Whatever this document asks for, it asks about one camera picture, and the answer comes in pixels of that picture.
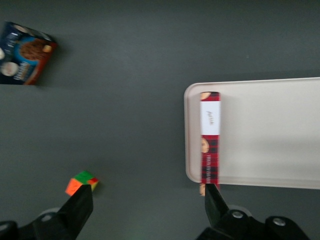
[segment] white label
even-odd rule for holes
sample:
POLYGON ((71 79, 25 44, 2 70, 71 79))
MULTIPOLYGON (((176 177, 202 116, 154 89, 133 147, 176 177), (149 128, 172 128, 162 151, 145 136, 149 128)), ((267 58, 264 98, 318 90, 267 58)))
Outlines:
POLYGON ((220 135, 220 101, 201 101, 201 135, 220 135))

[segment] green cube face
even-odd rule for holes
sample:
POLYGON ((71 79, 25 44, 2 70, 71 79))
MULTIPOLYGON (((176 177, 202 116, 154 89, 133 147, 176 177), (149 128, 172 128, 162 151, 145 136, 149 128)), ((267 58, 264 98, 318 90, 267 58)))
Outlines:
POLYGON ((94 178, 94 176, 88 171, 83 171, 76 175, 74 178, 82 184, 88 184, 88 181, 94 178))

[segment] cookie image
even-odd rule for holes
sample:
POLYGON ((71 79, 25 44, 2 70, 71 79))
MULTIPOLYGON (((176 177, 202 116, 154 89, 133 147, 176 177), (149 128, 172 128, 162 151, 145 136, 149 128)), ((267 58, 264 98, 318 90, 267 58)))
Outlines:
POLYGON ((21 45, 20 55, 31 61, 39 61, 47 57, 51 51, 47 46, 47 41, 42 39, 34 39, 21 45))
POLYGON ((203 137, 201 138, 201 152, 203 154, 206 154, 207 152, 209 152, 209 143, 207 140, 205 140, 203 137))
POLYGON ((14 62, 5 62, 1 66, 1 73, 7 77, 12 77, 18 72, 19 66, 14 62))
POLYGON ((211 92, 202 92, 201 93, 201 100, 207 99, 210 96, 211 92))

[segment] small cube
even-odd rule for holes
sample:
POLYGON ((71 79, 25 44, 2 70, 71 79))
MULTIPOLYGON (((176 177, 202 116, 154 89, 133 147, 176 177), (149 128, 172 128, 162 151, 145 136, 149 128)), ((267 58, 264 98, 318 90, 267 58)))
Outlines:
POLYGON ((93 191, 98 182, 99 180, 90 172, 83 171, 70 180, 68 186, 66 187, 65 193, 72 196, 82 185, 91 185, 91 190, 93 191))

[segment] orange cube face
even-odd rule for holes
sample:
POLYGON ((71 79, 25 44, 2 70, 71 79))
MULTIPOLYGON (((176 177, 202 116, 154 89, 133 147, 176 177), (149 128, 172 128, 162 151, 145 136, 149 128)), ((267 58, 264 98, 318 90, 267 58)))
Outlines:
POLYGON ((66 187, 65 193, 68 194, 69 196, 72 196, 82 185, 83 184, 81 182, 72 178, 68 186, 66 187))

